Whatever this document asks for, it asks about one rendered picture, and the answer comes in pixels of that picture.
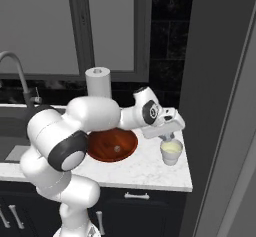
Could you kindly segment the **dark cupboard door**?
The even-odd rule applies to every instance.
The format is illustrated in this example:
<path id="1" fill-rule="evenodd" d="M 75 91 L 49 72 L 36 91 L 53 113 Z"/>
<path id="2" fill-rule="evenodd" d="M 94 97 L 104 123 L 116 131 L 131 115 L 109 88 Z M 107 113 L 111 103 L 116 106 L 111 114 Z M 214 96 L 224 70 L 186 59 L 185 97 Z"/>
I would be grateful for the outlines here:
<path id="1" fill-rule="evenodd" d="M 40 196 L 29 183 L 15 184 L 15 204 L 36 237 L 53 237 L 60 228 L 59 204 Z"/>
<path id="2" fill-rule="evenodd" d="M 2 222 L 2 219 L 0 218 L 0 237 L 19 237 L 19 234 L 16 232 L 16 228 L 13 225 L 12 217 L 10 216 L 8 208 L 6 207 L 4 199 L 1 195 L 1 187 L 0 187 L 0 207 L 2 209 L 2 212 L 5 218 L 10 223 L 10 226 L 11 226 L 10 228 L 5 228 Z"/>

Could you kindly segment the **glass of lemonade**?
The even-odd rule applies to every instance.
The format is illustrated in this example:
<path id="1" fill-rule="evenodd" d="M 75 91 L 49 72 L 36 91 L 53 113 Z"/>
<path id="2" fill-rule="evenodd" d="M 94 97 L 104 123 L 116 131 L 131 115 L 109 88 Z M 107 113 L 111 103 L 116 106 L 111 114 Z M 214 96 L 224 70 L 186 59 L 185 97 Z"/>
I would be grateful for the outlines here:
<path id="1" fill-rule="evenodd" d="M 181 156 L 183 144 L 177 139 L 173 139 L 168 142 L 162 141 L 160 151 L 163 162 L 168 166 L 173 166 L 177 163 L 179 157 Z"/>

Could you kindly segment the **white paper towel roll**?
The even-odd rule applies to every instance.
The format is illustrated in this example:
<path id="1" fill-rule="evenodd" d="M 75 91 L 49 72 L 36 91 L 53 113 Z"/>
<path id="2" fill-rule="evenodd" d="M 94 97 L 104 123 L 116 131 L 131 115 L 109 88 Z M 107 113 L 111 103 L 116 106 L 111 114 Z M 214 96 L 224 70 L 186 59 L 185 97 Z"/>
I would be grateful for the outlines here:
<path id="1" fill-rule="evenodd" d="M 112 97 L 110 70 L 105 67 L 93 67 L 85 72 L 87 93 L 89 96 Z"/>

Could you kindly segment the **dark sink basin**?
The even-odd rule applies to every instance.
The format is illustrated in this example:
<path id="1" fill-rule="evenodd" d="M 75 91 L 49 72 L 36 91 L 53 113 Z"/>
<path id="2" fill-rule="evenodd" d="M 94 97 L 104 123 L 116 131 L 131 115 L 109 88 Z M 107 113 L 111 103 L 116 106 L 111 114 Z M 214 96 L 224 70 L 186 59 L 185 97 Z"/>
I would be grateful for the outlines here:
<path id="1" fill-rule="evenodd" d="M 0 163 L 18 163 L 21 155 L 30 146 L 27 137 L 28 122 L 35 116 L 57 119 L 64 113 L 63 108 L 40 105 L 29 109 L 14 105 L 0 106 Z"/>

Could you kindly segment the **grey curved tap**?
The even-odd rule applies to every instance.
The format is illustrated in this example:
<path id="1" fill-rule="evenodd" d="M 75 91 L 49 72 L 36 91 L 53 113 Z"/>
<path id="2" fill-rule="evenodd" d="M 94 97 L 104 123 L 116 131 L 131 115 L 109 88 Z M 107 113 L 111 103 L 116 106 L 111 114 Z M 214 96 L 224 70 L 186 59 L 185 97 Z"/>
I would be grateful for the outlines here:
<path id="1" fill-rule="evenodd" d="M 20 62 L 19 58 L 17 57 L 17 55 L 10 51 L 0 52 L 0 62 L 6 57 L 11 58 L 15 63 L 15 66 L 18 71 L 19 79 L 21 82 L 21 86 L 23 89 L 23 97 L 24 97 L 26 106 L 28 108 L 34 108 L 35 104 L 40 104 L 42 102 L 42 99 L 39 96 L 36 96 L 36 97 L 32 96 L 31 91 L 29 90 L 26 79 L 25 79 L 25 75 L 23 72 L 21 62 Z"/>

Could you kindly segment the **brown wooden bowl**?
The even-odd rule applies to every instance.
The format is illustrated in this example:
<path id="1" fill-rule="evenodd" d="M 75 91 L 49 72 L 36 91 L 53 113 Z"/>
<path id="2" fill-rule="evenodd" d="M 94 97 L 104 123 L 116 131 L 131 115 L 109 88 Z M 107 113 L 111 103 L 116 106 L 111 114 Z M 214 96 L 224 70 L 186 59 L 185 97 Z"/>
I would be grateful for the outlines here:
<path id="1" fill-rule="evenodd" d="M 131 130 L 115 128 L 108 131 L 91 132 L 88 136 L 88 154 L 101 162 L 117 162 L 126 159 L 136 150 L 137 136 Z M 120 152 L 114 147 L 120 146 Z"/>

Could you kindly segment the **dark drawer front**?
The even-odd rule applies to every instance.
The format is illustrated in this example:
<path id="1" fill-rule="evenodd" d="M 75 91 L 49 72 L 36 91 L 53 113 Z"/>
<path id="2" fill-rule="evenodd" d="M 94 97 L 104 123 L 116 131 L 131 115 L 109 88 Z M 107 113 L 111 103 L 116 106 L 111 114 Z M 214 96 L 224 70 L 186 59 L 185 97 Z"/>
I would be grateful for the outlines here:
<path id="1" fill-rule="evenodd" d="M 125 199 L 126 192 L 150 199 Z M 186 198 L 183 192 L 102 187 L 106 237 L 179 237 Z"/>

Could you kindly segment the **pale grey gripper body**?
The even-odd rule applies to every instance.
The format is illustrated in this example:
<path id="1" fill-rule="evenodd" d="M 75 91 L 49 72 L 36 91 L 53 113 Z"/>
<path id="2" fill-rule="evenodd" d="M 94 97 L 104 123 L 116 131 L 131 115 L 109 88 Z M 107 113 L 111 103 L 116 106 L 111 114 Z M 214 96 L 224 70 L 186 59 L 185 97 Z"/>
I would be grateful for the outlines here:
<path id="1" fill-rule="evenodd" d="M 173 132 L 184 128 L 185 121 L 177 110 L 163 110 L 152 125 L 142 129 L 142 133 L 147 139 L 158 136 L 169 138 Z"/>

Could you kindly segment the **grey framed window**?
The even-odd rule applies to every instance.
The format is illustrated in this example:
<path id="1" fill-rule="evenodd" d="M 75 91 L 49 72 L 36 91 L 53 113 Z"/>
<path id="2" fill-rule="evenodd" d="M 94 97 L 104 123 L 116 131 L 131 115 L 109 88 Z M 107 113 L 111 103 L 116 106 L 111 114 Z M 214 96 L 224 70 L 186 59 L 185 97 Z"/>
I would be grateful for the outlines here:
<path id="1" fill-rule="evenodd" d="M 103 66 L 114 82 L 149 80 L 152 0 L 0 0 L 0 53 L 28 80 L 85 79 Z"/>

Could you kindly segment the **dark grey fridge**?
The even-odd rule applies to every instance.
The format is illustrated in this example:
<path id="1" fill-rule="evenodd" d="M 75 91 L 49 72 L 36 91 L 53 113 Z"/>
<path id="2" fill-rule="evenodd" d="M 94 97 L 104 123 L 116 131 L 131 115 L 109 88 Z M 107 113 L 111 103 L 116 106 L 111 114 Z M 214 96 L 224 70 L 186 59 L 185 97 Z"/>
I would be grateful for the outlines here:
<path id="1" fill-rule="evenodd" d="M 179 112 L 193 191 L 179 237 L 219 237 L 256 133 L 256 0 L 193 0 Z"/>

